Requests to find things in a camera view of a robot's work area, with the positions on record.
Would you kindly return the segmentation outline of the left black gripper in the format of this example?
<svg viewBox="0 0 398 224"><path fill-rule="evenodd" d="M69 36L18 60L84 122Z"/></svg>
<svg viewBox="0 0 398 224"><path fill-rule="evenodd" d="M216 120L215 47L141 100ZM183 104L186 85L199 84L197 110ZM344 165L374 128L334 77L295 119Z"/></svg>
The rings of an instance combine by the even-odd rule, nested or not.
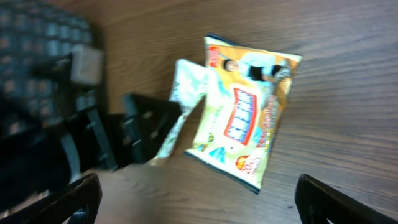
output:
<svg viewBox="0 0 398 224"><path fill-rule="evenodd" d="M95 102L86 106L83 99L75 110L60 102L60 142L72 171L117 170L150 161L182 114L172 101L137 94L126 94L122 101L122 114L107 114Z"/></svg>

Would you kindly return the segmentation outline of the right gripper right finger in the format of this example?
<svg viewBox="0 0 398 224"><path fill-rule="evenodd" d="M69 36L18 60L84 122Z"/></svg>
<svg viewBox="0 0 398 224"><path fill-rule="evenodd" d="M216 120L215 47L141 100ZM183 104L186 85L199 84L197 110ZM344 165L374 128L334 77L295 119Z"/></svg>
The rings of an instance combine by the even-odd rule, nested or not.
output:
<svg viewBox="0 0 398 224"><path fill-rule="evenodd" d="M397 224L397 220L307 174L298 178L295 204L301 222L306 224Z"/></svg>

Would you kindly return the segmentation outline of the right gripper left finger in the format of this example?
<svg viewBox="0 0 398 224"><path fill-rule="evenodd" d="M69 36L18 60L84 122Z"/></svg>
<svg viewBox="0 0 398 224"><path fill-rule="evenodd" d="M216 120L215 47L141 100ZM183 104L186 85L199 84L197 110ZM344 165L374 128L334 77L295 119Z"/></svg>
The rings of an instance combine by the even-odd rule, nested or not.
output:
<svg viewBox="0 0 398 224"><path fill-rule="evenodd" d="M94 224L102 196L98 175L88 174L62 190L1 219L1 224Z"/></svg>

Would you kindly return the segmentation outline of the beige snack bag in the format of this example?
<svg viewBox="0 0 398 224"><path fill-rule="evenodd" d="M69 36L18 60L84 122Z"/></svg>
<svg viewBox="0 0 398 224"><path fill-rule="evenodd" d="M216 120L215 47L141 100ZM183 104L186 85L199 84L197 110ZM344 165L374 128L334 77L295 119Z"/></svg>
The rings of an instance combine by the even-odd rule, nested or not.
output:
<svg viewBox="0 0 398 224"><path fill-rule="evenodd" d="M293 77L303 57L205 36L203 114L185 153L258 194Z"/></svg>

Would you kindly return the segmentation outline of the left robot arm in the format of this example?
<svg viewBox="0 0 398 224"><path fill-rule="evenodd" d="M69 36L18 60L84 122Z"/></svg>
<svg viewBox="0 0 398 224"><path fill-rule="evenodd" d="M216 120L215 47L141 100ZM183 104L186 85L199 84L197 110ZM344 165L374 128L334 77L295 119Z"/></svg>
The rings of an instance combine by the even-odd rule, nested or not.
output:
<svg viewBox="0 0 398 224"><path fill-rule="evenodd" d="M2 100L1 123L15 113L29 125L20 133L1 136L1 211L34 194L58 191L86 170L117 170L153 159L182 115L180 105L135 94L125 95L123 101L123 114L103 114L91 106L42 128L35 118Z"/></svg>

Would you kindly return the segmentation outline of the grey plastic mesh basket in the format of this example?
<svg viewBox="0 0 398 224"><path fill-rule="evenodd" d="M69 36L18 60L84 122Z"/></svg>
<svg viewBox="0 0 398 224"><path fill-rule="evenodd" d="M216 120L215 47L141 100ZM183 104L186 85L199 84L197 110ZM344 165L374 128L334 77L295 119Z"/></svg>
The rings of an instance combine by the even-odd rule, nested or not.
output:
<svg viewBox="0 0 398 224"><path fill-rule="evenodd" d="M1 0L1 96L48 123L61 120L53 94L58 84L32 78L33 65L93 44L84 18L42 1Z"/></svg>

